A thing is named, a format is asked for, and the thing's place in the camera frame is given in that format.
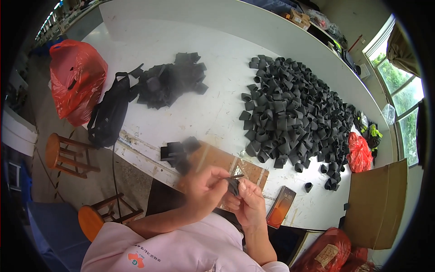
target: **wire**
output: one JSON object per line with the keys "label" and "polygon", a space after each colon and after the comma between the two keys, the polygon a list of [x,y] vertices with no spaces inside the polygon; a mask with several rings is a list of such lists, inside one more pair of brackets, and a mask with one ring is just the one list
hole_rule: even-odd
{"label": "wire", "polygon": [[[113,182],[115,183],[115,193],[118,195],[118,188],[116,187],[116,178],[115,178],[115,144],[113,144],[112,149],[112,172],[113,172]],[[121,207],[119,206],[119,198],[116,199],[118,202],[118,212],[119,212],[119,218],[121,218]]]}

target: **white table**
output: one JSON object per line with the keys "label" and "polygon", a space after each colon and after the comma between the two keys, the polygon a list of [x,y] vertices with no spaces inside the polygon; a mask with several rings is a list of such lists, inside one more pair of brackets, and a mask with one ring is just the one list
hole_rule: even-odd
{"label": "white table", "polygon": [[[192,1],[195,4],[204,2]],[[241,3],[233,0],[224,2],[227,2],[223,3],[226,5]],[[284,169],[274,169],[273,160],[261,164],[244,153],[249,140],[244,137],[246,131],[243,130],[243,122],[238,120],[244,110],[240,95],[248,92],[246,85],[253,83],[256,73],[255,69],[249,69],[248,62],[258,54],[273,58],[278,55],[248,40],[213,28],[180,21],[130,19],[131,14],[126,16],[126,9],[132,13],[141,8],[151,12],[149,5],[159,5],[156,1],[148,1],[147,8],[141,7],[143,3],[140,1],[119,3],[112,1],[100,5],[104,23],[83,40],[95,47],[109,66],[103,91],[111,87],[116,72],[131,71],[141,63],[144,63],[142,68],[146,70],[154,65],[172,63],[178,52],[199,53],[200,62],[207,66],[204,83],[209,89],[204,95],[183,94],[171,108],[160,110],[148,109],[146,105],[137,104],[136,100],[131,102],[115,152],[148,175],[174,187],[179,174],[168,163],[160,161],[160,147],[167,142],[195,136],[270,171],[263,190],[267,210],[271,208],[281,186],[285,185],[297,193],[283,225],[318,230],[338,226],[340,217],[345,215],[343,204],[348,201],[351,174],[348,166],[341,174],[339,190],[327,191],[323,186],[328,177],[320,174],[320,163],[316,158],[311,158],[309,169],[299,174],[290,162]],[[304,62],[291,54],[284,57]],[[314,185],[309,194],[304,190],[306,182]]]}

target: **pink shirt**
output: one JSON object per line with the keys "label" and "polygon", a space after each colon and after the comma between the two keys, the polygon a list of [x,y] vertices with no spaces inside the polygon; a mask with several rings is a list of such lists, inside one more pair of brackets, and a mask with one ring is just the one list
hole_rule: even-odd
{"label": "pink shirt", "polygon": [[123,224],[108,222],[87,250],[81,271],[289,272],[282,262],[260,267],[243,252],[242,238],[215,213],[148,240]]}

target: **cardboard box on shelf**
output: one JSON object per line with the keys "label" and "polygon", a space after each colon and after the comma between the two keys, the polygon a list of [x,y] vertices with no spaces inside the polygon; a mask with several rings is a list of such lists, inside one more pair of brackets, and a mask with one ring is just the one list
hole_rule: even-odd
{"label": "cardboard box on shelf", "polygon": [[282,14],[282,17],[293,22],[303,30],[308,30],[310,27],[310,17],[304,13],[297,12],[294,9],[291,9],[290,13]]}
{"label": "cardboard box on shelf", "polygon": [[405,208],[407,183],[406,159],[352,173],[349,208],[343,225],[352,246],[392,247]]}

